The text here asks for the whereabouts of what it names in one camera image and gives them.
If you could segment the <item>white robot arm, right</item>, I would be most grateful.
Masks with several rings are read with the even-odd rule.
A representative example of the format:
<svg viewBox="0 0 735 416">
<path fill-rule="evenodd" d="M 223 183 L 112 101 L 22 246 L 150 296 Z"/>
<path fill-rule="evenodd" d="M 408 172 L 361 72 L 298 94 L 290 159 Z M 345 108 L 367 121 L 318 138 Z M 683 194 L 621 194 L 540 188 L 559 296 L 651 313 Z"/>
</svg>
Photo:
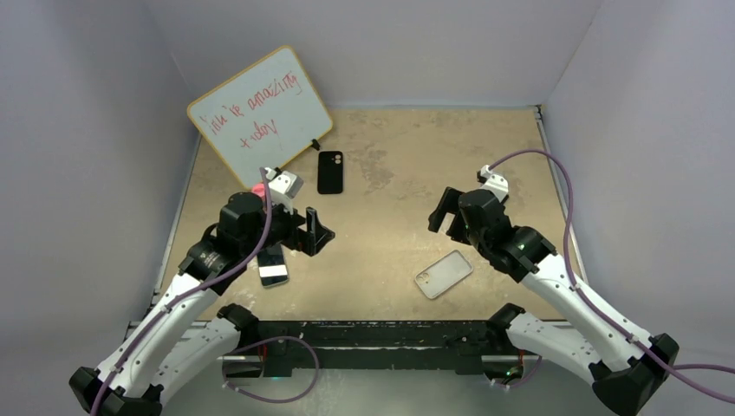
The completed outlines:
<svg viewBox="0 0 735 416">
<path fill-rule="evenodd" d="M 617 415 L 636 415 L 667 379 L 664 365 L 680 348 L 667 334 L 651 335 L 601 299 L 566 270 L 556 247 L 529 226 L 511 223 L 504 203 L 487 189 L 448 187 L 428 218 L 436 232 L 445 216 L 447 236 L 472 246 L 496 271 L 541 296 L 570 324 L 544 328 L 525 309 L 505 304 L 487 322 L 489 346 L 540 354 L 591 385 L 597 399 Z"/>
</svg>

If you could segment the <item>black phone case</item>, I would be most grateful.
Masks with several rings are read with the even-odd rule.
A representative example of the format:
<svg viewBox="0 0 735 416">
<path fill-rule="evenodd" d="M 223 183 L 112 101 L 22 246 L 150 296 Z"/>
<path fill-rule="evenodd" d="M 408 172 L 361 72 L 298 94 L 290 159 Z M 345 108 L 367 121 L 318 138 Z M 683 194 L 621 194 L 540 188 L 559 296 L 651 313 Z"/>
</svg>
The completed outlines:
<svg viewBox="0 0 735 416">
<path fill-rule="evenodd" d="M 341 194 L 344 188 L 344 156 L 341 151 L 321 151 L 317 163 L 317 192 Z"/>
</svg>

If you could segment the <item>black smartphone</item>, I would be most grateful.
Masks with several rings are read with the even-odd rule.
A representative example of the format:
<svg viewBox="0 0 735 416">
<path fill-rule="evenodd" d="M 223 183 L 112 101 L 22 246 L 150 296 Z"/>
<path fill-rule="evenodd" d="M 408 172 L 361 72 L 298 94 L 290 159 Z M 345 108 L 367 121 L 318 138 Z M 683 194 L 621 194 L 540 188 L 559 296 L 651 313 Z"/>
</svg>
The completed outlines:
<svg viewBox="0 0 735 416">
<path fill-rule="evenodd" d="M 260 282 L 266 289 L 289 281 L 289 272 L 282 245 L 271 245 L 257 254 L 257 271 Z"/>
</svg>

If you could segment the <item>clear phone case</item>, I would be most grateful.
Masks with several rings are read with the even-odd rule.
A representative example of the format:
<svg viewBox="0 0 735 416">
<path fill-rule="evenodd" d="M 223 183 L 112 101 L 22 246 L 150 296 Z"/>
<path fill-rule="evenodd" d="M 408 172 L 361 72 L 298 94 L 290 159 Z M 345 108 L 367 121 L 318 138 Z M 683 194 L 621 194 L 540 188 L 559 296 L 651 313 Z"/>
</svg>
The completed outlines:
<svg viewBox="0 0 735 416">
<path fill-rule="evenodd" d="M 473 272 L 472 264 L 453 250 L 419 272 L 414 281 L 428 299 L 436 299 Z"/>
</svg>

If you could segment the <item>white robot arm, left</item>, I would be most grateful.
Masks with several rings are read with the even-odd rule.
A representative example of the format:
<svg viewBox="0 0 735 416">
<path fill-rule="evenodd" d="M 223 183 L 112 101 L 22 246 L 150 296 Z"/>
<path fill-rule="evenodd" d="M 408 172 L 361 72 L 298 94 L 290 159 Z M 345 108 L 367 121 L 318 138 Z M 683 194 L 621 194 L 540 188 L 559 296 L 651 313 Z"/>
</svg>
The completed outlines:
<svg viewBox="0 0 735 416">
<path fill-rule="evenodd" d="M 186 382 L 222 355 L 248 354 L 278 341 L 297 342 L 314 354 L 300 338 L 262 337 L 261 322 L 237 304 L 221 308 L 188 341 L 181 337 L 260 252 L 283 245 L 312 257 L 334 238 L 315 209 L 299 214 L 286 193 L 230 196 L 217 223 L 188 250 L 178 275 L 133 334 L 96 367 L 79 367 L 71 376 L 70 388 L 84 411 L 159 415 Z"/>
</svg>

